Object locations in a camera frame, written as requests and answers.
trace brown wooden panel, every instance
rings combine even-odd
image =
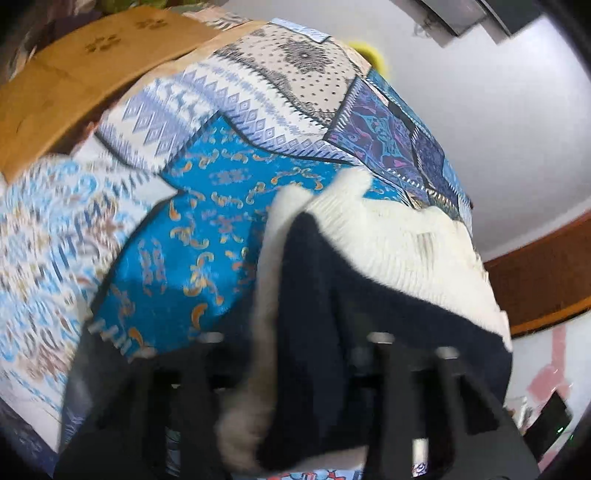
[[[162,62],[219,34],[150,7],[110,15],[57,40],[0,87],[0,170],[10,183],[98,105]]]
[[[485,264],[514,335],[591,307],[591,212]]]

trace metal screw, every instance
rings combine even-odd
[[[460,356],[460,352],[452,346],[441,346],[435,350],[435,353],[439,358],[443,358],[444,360],[451,360]]]
[[[199,335],[201,343],[221,343],[223,341],[223,333],[220,332],[203,332]]]
[[[388,332],[371,332],[367,339],[371,343],[394,343],[394,335]]]

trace fabric pile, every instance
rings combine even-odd
[[[413,348],[455,347],[504,400],[508,320],[465,226],[436,207],[363,199],[370,187],[370,174],[352,168],[317,197],[290,185],[271,206],[253,366],[219,426],[222,455],[239,471],[283,471],[367,443],[373,404],[352,379],[371,332]],[[315,466],[352,466],[363,451],[347,455]]]
[[[351,381],[369,332],[454,346],[502,399],[508,322],[424,122],[328,34],[197,17],[220,34],[0,199],[0,429],[14,448],[51,473],[130,362],[216,331],[241,351],[215,365],[239,384],[217,428],[233,471],[363,461],[372,399]]]

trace patchwork quilt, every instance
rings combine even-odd
[[[32,166],[0,199],[4,436],[52,473],[87,413],[64,403],[82,332],[127,363],[215,330],[253,285],[276,192],[322,192],[352,166],[374,175],[366,197],[435,205],[470,229],[444,149],[394,88],[346,44],[281,19],[153,80],[76,154]]]

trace white knit sweater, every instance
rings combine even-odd
[[[366,169],[344,168],[322,194],[313,196],[289,185],[271,205],[251,319],[253,363],[217,428],[222,456],[234,470],[261,473],[255,451],[266,435],[275,404],[274,320],[281,257],[290,226],[301,212],[315,217],[332,247],[362,275],[497,333],[511,350],[506,313],[495,301],[466,227],[436,207],[412,210],[390,200],[364,199],[371,182]],[[362,452],[322,456],[312,466],[351,468],[359,463]]]

